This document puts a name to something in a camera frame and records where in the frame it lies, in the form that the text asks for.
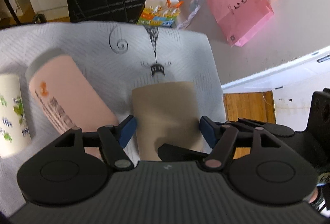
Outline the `taupe metal tumbler cup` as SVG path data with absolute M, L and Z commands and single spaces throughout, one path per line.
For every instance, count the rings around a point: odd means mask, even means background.
M 192 82 L 136 88 L 132 91 L 132 102 L 141 160 L 159 161 L 157 151 L 165 143 L 194 151 L 203 150 L 199 108 Z

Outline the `pink bottle cup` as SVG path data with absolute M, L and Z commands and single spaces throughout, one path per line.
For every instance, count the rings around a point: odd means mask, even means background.
M 71 128 L 95 132 L 102 126 L 119 123 L 73 58 L 61 49 L 42 53 L 27 68 L 25 76 L 31 95 L 60 135 Z

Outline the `white floral paper cup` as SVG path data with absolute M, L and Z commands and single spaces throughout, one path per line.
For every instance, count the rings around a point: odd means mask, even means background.
M 20 78 L 14 73 L 1 74 L 1 158 L 19 153 L 31 143 L 24 105 L 22 102 Z

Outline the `grey patterned table cloth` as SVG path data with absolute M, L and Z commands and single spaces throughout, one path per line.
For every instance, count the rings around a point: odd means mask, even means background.
M 37 56 L 59 48 L 69 54 L 119 120 L 132 111 L 131 91 L 149 84 L 191 81 L 199 113 L 226 119 L 223 91 L 211 45 L 203 33 L 158 28 L 152 43 L 144 26 L 114 22 L 46 23 L 1 31 L 1 72 L 20 77 L 32 143 L 1 159 L 1 212 L 13 215 L 25 204 L 16 175 L 19 167 L 58 133 L 28 90 L 25 72 Z

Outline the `white door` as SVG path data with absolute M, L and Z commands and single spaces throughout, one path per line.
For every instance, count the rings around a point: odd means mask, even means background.
M 329 47 L 286 64 L 226 83 L 226 94 L 273 92 L 276 123 L 295 131 L 306 128 L 312 94 L 329 88 Z

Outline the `pink paper shopping bag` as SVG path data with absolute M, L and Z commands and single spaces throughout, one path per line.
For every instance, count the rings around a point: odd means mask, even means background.
M 226 41 L 244 46 L 273 17 L 278 0 L 206 0 Z

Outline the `colourful snack package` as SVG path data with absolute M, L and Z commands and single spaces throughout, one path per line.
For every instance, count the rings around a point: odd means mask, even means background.
M 180 0 L 146 0 L 137 24 L 171 27 L 180 15 L 183 3 Z

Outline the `clear plastic bag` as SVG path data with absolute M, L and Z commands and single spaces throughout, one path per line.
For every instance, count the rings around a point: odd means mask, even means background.
M 200 8 L 203 6 L 206 0 L 179 0 L 183 4 L 180 6 L 180 14 L 176 19 L 176 28 L 187 28 L 193 18 L 196 16 Z

